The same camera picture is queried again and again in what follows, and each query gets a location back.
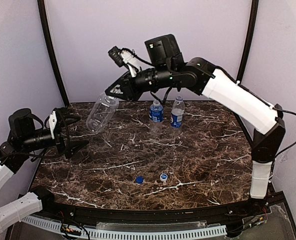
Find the Pocari Sweat bottle blue label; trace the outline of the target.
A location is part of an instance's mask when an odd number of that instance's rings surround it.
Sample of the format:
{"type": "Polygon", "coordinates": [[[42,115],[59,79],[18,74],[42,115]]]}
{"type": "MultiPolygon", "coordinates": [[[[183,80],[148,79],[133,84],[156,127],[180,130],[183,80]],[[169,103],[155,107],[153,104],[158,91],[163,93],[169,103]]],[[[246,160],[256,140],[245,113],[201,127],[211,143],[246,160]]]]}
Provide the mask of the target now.
{"type": "Polygon", "coordinates": [[[162,132],[164,108],[158,100],[154,100],[149,109],[150,134],[158,136],[162,132]]]}

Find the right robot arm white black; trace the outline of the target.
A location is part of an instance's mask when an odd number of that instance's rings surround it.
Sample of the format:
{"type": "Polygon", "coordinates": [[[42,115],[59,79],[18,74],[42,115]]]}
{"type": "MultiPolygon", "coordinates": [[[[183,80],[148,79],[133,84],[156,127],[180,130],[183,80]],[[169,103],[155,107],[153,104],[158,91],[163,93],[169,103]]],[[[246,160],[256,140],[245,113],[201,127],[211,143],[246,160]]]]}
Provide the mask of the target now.
{"type": "Polygon", "coordinates": [[[137,101],[145,92],[186,88],[224,105],[254,127],[252,143],[252,183],[250,196],[266,196],[272,164],[286,133],[283,109],[270,104],[234,80],[223,68],[195,57],[185,62],[172,34],[145,42],[149,68],[140,69],[141,59],[127,48],[113,47],[109,56],[127,72],[105,92],[126,101],[137,101]]]}

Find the blue Pepsi bottle cap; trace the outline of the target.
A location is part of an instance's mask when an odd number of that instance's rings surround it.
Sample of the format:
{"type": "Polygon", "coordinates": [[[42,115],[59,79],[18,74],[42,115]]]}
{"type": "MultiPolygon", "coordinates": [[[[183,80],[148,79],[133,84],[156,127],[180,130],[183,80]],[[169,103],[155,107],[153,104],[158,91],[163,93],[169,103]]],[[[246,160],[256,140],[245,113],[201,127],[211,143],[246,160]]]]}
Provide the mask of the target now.
{"type": "Polygon", "coordinates": [[[143,176],[138,176],[135,181],[137,184],[143,184],[144,178],[143,178],[143,176]]]}

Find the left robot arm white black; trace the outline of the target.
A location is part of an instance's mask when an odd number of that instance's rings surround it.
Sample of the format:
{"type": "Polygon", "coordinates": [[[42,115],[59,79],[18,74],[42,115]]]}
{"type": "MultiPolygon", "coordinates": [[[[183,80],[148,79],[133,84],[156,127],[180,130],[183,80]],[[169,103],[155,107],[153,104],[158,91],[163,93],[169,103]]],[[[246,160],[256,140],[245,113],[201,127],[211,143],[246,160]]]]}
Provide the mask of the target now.
{"type": "MultiPolygon", "coordinates": [[[[0,190],[18,172],[26,160],[73,157],[89,142],[71,141],[68,126],[81,117],[55,108],[45,121],[29,108],[15,111],[9,118],[10,132],[0,146],[0,190]]],[[[38,186],[17,200],[0,207],[0,234],[26,216],[40,212],[53,203],[54,195],[38,186]]]]}

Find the small clear bottle white cap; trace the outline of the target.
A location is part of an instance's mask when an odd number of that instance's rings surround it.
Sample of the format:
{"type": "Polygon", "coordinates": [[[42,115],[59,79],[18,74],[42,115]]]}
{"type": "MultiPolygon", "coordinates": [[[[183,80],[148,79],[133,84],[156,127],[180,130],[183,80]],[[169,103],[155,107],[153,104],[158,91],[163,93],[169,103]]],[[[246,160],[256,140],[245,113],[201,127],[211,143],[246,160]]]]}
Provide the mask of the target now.
{"type": "Polygon", "coordinates": [[[119,100],[116,97],[101,93],[86,120],[87,128],[94,134],[102,132],[118,107],[119,100]]]}

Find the Pepsi bottle blue label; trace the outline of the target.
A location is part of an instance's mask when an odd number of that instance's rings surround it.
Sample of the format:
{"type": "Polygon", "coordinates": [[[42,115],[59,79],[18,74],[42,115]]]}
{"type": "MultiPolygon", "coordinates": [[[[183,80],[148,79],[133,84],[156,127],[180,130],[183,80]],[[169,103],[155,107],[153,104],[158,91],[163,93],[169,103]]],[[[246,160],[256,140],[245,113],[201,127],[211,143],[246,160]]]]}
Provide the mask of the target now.
{"type": "Polygon", "coordinates": [[[183,122],[183,115],[185,111],[185,103],[181,95],[175,98],[171,109],[171,128],[173,130],[180,130],[183,122]]]}

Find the white blue bottle cap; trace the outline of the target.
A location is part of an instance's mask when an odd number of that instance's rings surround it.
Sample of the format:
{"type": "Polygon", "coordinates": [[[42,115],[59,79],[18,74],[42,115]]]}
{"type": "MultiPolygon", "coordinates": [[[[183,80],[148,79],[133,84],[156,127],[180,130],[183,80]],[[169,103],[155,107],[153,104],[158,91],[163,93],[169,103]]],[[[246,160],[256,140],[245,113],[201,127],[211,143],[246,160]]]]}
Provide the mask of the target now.
{"type": "Polygon", "coordinates": [[[160,180],[161,181],[165,182],[167,179],[168,179],[167,174],[163,173],[163,174],[160,175],[160,180]]]}

